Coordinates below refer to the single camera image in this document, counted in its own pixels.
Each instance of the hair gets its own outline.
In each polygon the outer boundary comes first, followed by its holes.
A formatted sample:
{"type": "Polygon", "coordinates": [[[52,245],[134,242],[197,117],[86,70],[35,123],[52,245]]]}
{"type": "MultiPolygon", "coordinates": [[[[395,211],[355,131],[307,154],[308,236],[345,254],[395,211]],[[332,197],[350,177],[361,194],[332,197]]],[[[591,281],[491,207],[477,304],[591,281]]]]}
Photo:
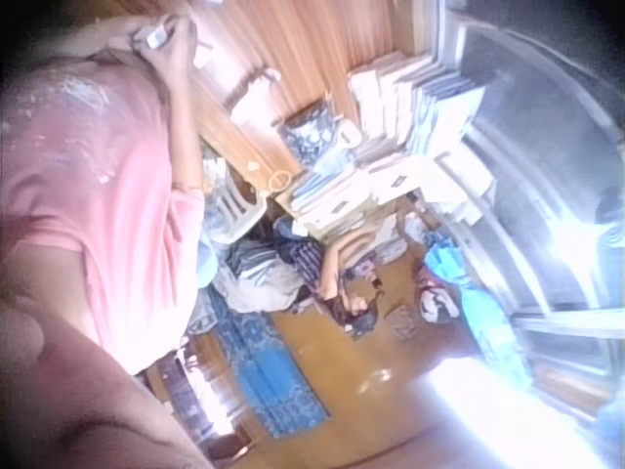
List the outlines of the hair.
{"type": "Polygon", "coordinates": [[[375,297],[367,303],[366,309],[358,316],[348,315],[345,324],[352,327],[351,336],[353,340],[358,340],[371,332],[378,323],[378,298],[384,296],[384,291],[376,291],[375,297]]]}

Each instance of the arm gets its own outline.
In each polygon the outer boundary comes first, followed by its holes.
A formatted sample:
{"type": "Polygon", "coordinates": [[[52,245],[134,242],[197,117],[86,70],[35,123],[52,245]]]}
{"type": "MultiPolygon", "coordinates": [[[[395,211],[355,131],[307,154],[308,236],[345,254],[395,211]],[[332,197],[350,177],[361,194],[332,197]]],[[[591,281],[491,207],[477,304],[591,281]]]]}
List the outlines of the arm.
{"type": "Polygon", "coordinates": [[[172,185],[183,190],[202,189],[202,153],[188,86],[171,94],[169,126],[172,185]]]}
{"type": "Polygon", "coordinates": [[[193,117],[190,72],[197,45],[195,24],[186,17],[172,17],[164,23],[168,40],[159,49],[145,41],[134,44],[169,90],[170,152],[172,184],[187,189],[202,189],[202,154],[193,117]]]}
{"type": "Polygon", "coordinates": [[[319,276],[319,295],[322,299],[328,300],[339,294],[345,295],[339,287],[339,275],[345,267],[345,262],[374,238],[371,229],[363,227],[344,234],[328,246],[319,276]]]}

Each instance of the pink shirt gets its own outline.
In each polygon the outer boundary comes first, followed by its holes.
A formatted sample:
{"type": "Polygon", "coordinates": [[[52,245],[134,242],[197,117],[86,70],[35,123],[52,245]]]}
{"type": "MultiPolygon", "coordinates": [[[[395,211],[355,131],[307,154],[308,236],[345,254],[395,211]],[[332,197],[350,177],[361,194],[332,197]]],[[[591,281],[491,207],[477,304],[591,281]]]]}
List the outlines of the pink shirt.
{"type": "Polygon", "coordinates": [[[125,65],[61,64],[2,113],[2,259],[80,251],[99,340],[130,373],[170,351],[196,296],[200,190],[172,190],[166,109],[125,65]]]}

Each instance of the stack of books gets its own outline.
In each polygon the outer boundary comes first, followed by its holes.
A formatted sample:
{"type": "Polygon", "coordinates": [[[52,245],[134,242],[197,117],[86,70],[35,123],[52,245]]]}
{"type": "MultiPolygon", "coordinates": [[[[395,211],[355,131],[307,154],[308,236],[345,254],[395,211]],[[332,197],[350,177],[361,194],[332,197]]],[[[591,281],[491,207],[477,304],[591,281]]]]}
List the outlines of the stack of books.
{"type": "Polygon", "coordinates": [[[350,74],[362,131],[417,156],[453,148],[473,121],[484,89],[429,55],[387,54],[350,74]]]}

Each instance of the white chair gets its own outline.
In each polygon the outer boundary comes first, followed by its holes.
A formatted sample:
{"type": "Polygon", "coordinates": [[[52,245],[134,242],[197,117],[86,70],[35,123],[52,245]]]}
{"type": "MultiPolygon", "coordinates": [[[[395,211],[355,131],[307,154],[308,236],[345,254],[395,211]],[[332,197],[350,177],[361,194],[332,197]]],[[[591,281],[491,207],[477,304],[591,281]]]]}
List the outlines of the white chair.
{"type": "Polygon", "coordinates": [[[221,233],[209,234],[211,240],[220,244],[232,244],[249,232],[267,210],[267,200],[256,191],[256,203],[245,200],[226,171],[224,185],[217,197],[217,208],[224,215],[228,228],[221,233]]]}

